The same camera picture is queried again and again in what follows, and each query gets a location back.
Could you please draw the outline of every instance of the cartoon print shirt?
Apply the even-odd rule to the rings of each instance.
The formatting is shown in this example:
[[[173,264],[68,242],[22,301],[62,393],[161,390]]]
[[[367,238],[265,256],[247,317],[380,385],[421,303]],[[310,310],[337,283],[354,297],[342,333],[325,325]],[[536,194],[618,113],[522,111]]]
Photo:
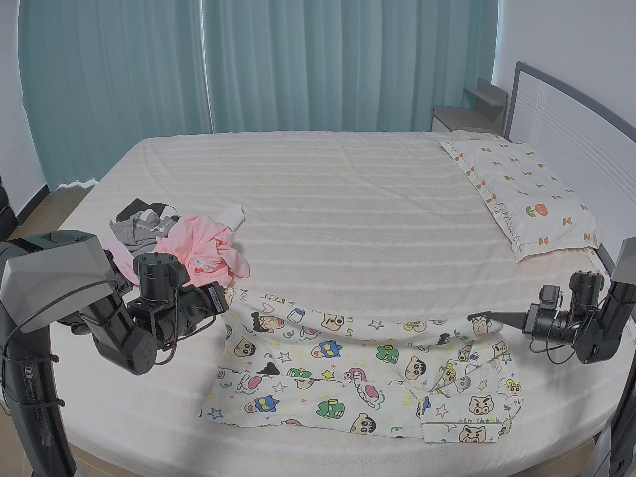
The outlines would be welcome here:
[[[523,396],[501,324],[388,322],[228,288],[225,351],[203,417],[425,442],[493,442]]]

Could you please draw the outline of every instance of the curtain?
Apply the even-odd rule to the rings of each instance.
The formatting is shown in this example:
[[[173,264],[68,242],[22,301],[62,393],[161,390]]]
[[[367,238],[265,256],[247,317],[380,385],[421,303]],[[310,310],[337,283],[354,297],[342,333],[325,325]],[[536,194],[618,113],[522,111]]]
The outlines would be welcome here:
[[[148,137],[211,132],[199,0],[20,0],[19,61],[51,188]]]
[[[203,0],[215,132],[429,131],[490,80],[497,0]]]

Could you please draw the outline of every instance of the bed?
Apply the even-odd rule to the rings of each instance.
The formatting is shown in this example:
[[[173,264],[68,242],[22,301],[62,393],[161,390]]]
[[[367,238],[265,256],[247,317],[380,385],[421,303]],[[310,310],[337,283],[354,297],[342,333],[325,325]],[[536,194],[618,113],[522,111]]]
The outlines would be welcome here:
[[[579,166],[594,166],[590,174],[599,182],[611,171],[613,183],[604,185],[612,201],[625,205],[621,217],[633,217],[636,182],[623,163],[633,159],[614,151],[622,143],[635,153],[633,128],[600,115],[555,81],[518,66],[506,137],[545,153],[575,189],[581,179],[563,150],[579,151]],[[594,143],[582,124],[601,126],[603,142]],[[169,203],[181,214],[210,216],[238,202],[246,220],[236,232],[236,247],[252,273],[236,287],[277,291],[309,308],[338,303],[340,312],[352,315],[398,319],[527,310],[544,283],[569,292],[571,273],[592,268],[588,255],[557,250],[516,264],[510,242],[473,185],[439,146],[446,137],[268,132],[147,139],[108,172],[62,227],[103,237],[109,220],[135,197]],[[627,221],[609,223],[601,215],[603,196],[592,191],[585,203],[603,228],[612,224],[600,252],[611,268],[616,240],[632,235]],[[200,407],[223,347],[220,323],[179,344],[169,366],[141,377],[101,359],[90,338],[72,336],[58,324],[51,331],[69,441],[145,476],[510,475],[600,431],[619,400],[635,348],[627,328],[610,361],[585,366],[573,359],[554,366],[530,354],[520,333],[505,328],[525,404],[512,433],[484,447],[206,422]]]

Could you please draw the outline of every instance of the headboard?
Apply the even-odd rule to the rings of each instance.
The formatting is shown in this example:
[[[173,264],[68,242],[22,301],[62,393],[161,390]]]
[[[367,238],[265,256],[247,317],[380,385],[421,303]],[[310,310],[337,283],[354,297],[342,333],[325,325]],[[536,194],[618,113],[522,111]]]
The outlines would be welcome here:
[[[636,129],[558,79],[517,62],[506,139],[531,145],[589,207],[602,231],[599,258],[611,273],[636,236]]]

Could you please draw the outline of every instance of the floral pillowcase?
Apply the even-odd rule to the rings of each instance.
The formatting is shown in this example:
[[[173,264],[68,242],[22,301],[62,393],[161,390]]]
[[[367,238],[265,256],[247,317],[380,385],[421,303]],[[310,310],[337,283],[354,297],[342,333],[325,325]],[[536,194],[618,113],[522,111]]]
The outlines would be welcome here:
[[[555,249],[600,246],[592,213],[529,145],[495,139],[446,140],[441,146],[512,242],[517,263]]]

